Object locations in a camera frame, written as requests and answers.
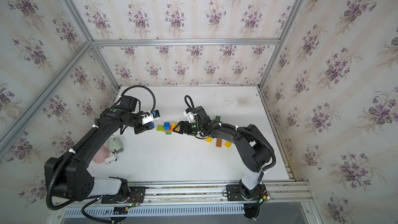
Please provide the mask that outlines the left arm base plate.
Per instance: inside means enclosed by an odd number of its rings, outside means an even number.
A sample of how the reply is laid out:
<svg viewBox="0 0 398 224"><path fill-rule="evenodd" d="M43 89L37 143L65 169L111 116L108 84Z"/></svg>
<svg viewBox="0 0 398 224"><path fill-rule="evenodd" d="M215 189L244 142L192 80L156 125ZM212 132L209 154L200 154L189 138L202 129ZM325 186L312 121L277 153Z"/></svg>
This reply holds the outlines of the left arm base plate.
<svg viewBox="0 0 398 224"><path fill-rule="evenodd" d="M102 204L141 204L144 202L146 187L128 187L121 189L116 195L105 195Z"/></svg>

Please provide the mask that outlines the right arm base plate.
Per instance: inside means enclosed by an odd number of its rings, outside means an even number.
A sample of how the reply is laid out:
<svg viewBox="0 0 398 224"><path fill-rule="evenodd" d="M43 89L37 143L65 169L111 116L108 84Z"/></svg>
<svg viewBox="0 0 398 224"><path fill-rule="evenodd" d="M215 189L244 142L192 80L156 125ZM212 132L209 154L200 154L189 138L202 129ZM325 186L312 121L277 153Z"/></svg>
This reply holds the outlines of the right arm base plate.
<svg viewBox="0 0 398 224"><path fill-rule="evenodd" d="M222 194L228 201L263 202L269 199L266 187L263 184L258 184L252 190L247 189L241 184L227 185Z"/></svg>

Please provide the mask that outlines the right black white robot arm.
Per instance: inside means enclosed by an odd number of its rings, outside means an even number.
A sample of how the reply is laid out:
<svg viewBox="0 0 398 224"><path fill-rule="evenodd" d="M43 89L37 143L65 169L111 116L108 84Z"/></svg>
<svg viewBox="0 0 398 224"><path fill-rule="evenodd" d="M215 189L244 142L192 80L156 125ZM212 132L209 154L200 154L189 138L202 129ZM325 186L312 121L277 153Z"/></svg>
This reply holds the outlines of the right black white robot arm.
<svg viewBox="0 0 398 224"><path fill-rule="evenodd" d="M255 125L240 127L210 119L203 107L195 107L191 96L185 95L184 101L188 107L184 116L188 120L179 122L173 132L201 140L221 139L235 145L246 168L239 183L226 185L223 195L231 202L247 201L243 205L244 217L255 220L262 204L270 200L262 178L276 164L274 148Z"/></svg>

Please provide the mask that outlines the blue square lego brick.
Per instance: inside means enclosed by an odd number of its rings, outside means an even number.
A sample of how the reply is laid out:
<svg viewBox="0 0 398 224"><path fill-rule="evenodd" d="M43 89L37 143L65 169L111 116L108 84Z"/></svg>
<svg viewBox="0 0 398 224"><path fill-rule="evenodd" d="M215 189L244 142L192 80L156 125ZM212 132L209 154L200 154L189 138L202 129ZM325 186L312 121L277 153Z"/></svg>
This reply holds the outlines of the blue square lego brick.
<svg viewBox="0 0 398 224"><path fill-rule="evenodd" d="M165 122L163 125L164 131L169 131L170 130L170 123L169 122Z"/></svg>

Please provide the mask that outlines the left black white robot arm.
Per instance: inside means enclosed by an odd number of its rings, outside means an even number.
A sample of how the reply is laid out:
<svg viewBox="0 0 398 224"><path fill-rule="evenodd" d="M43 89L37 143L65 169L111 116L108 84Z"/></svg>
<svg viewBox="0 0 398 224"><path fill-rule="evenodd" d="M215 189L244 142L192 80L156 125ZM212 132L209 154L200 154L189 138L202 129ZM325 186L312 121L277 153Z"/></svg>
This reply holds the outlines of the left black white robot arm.
<svg viewBox="0 0 398 224"><path fill-rule="evenodd" d="M119 99L94 120L94 125L77 144L58 158L51 157L46 161L46 205L49 210L57 211L74 202L89 199L90 202L81 209L82 214L95 222L107 224L112 221L93 217L86 212L86 208L104 197L113 197L115 202L120 203L130 199L132 192L126 179L95 178L87 168L105 142L117 131L124 134L127 128L133 128L135 134L140 134L153 128L151 122L144 122L144 117L152 114L156 118L160 116L155 108L154 93L148 87L140 86L150 93L153 101L151 110L145 113L141 110L139 99L126 95L135 88L126 88Z"/></svg>

